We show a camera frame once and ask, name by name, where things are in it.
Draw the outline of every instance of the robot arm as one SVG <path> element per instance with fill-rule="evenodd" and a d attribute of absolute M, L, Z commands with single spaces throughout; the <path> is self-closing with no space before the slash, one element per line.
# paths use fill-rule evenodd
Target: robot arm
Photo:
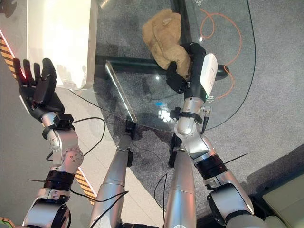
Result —
<path fill-rule="evenodd" d="M 215 220 L 227 227 L 266 228 L 266 224 L 254 216 L 249 196 L 216 154 L 207 137 L 200 133 L 201 113 L 210 112 L 209 109 L 204 109 L 203 105 L 216 77 L 216 58 L 213 54 L 206 55 L 206 51 L 199 44 L 187 44 L 185 49 L 193 55 L 190 81 L 187 84 L 183 82 L 170 86 L 172 89 L 178 88 L 177 92 L 184 92 L 183 108 L 176 108 L 170 113 L 171 118 L 178 120 L 175 124 L 175 134 L 181 139 L 182 147 L 203 177 L 203 183 L 211 191 L 208 202 Z M 176 71 L 172 72 L 174 68 L 169 70 L 167 80 L 171 75 L 176 75 Z"/>
<path fill-rule="evenodd" d="M 27 60 L 14 59 L 20 99 L 28 113 L 40 121 L 45 129 L 43 137 L 48 140 L 53 152 L 53 165 L 44 181 L 44 186 L 26 214 L 23 227 L 60 228 L 69 226 L 70 211 L 65 204 L 69 200 L 70 186 L 83 154 L 78 146 L 78 137 L 72 125 L 73 117 L 64 114 L 64 106 L 56 95 L 56 73 L 52 62 L 43 60 L 42 74 L 34 64 L 35 80 Z"/>

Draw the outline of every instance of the plush teddy bear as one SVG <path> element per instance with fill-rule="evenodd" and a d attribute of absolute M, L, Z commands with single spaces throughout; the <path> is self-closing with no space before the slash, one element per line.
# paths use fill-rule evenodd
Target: plush teddy bear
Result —
<path fill-rule="evenodd" d="M 142 26 L 142 39 L 151 51 L 157 64 L 168 69 L 170 62 L 177 63 L 177 73 L 188 75 L 190 57 L 179 45 L 181 16 L 171 9 L 163 9 Z"/>

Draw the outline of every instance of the orange cable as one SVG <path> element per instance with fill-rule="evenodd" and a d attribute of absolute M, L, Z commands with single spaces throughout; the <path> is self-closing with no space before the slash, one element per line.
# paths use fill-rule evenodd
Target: orange cable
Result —
<path fill-rule="evenodd" d="M 202 21 L 201 26 L 200 26 L 200 36 L 201 36 L 202 38 L 208 39 L 208 38 L 212 37 L 213 33 L 215 32 L 215 23 L 214 23 L 214 20 L 213 20 L 213 18 L 212 18 L 212 16 L 214 16 L 214 15 L 221 16 L 221 17 L 225 18 L 226 20 L 228 20 L 228 21 L 236 28 L 236 30 L 237 30 L 237 32 L 238 32 L 238 35 L 239 35 L 240 43 L 239 43 L 238 52 L 237 52 L 236 56 L 234 56 L 234 58 L 233 58 L 232 60 L 230 60 L 228 63 L 226 63 L 226 64 L 224 65 L 224 70 L 228 73 L 228 75 L 230 76 L 231 82 L 232 82 L 232 83 L 231 83 L 231 87 L 230 87 L 230 89 L 229 89 L 225 94 L 223 94 L 223 95 L 217 97 L 217 99 L 221 99 L 221 98 L 227 96 L 227 95 L 232 91 L 232 88 L 233 88 L 234 85 L 235 85 L 235 79 L 234 79 L 233 75 L 227 70 L 227 66 L 230 65 L 230 64 L 232 64 L 232 63 L 238 58 L 239 54 L 241 53 L 241 49 L 242 49 L 242 45 L 243 45 L 243 39 L 242 39 L 241 31 L 239 30 L 238 26 L 237 26 L 236 23 L 235 23 L 233 20 L 231 20 L 229 17 L 227 17 L 226 15 L 224 15 L 224 14 L 222 14 L 222 13 L 208 13 L 208 12 L 207 12 L 206 10 L 204 10 L 203 8 L 200 8 L 200 10 L 201 10 L 202 12 L 204 12 L 204 13 L 207 14 L 207 16 L 204 18 L 204 20 Z M 202 31 L 203 31 L 204 24 L 205 24 L 205 22 L 206 22 L 206 20 L 207 20 L 208 18 L 210 18 L 210 20 L 211 20 L 211 22 L 212 22 L 212 32 L 211 32 L 210 35 L 204 36 Z"/>

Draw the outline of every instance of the glass table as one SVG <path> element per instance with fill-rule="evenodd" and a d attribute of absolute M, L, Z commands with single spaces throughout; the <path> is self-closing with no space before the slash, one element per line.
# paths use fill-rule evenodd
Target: glass table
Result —
<path fill-rule="evenodd" d="M 139 125 L 173 132 L 170 110 L 183 94 L 166 84 L 142 40 L 142 25 L 158 11 L 181 14 L 181 43 L 200 43 L 226 64 L 229 76 L 217 80 L 205 106 L 212 107 L 207 129 L 237 112 L 250 89 L 255 44 L 246 0 L 99 1 L 95 77 L 91 89 L 74 91 L 103 110 Z"/>

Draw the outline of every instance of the hazard tape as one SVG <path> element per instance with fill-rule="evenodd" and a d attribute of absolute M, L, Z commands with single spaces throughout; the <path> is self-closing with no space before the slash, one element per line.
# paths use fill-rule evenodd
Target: hazard tape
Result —
<path fill-rule="evenodd" d="M 6 42 L 5 38 L 2 36 L 2 33 L 0 33 L 0 53 L 4 57 L 4 61 L 9 67 L 9 70 L 12 72 L 13 77 L 16 78 L 16 72 L 13 65 L 13 54 L 10 51 L 9 45 Z"/>
<path fill-rule="evenodd" d="M 77 182 L 79 183 L 82 191 L 85 193 L 85 195 L 95 200 L 97 194 L 94 191 L 94 189 L 92 188 L 91 184 L 87 180 L 86 176 L 84 175 L 84 172 L 82 171 L 82 169 L 80 167 L 78 168 L 78 170 L 75 174 L 75 178 L 76 178 Z M 92 201 L 90 199 L 89 199 L 89 201 L 92 205 L 95 204 L 94 201 Z"/>

